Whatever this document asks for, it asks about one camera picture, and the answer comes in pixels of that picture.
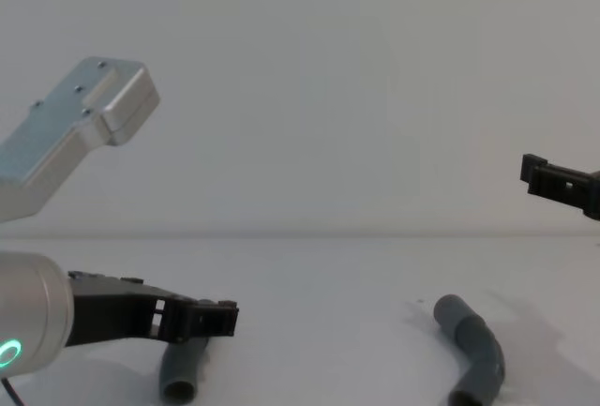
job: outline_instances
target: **white backdrop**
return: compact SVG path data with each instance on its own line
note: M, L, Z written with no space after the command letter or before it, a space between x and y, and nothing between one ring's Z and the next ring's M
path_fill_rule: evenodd
M0 0L0 137L87 55L163 101L3 235L597 233L598 0Z

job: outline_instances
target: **gray tube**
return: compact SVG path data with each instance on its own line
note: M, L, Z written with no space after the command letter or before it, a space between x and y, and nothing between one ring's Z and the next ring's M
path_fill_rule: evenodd
M448 405L491 405L504 382L505 364L502 348L486 322L456 295L441 298L433 316L472 362L450 393Z
M160 365L160 397L169 404L187 404L198 393L198 366L208 338L191 338L186 343L171 343Z

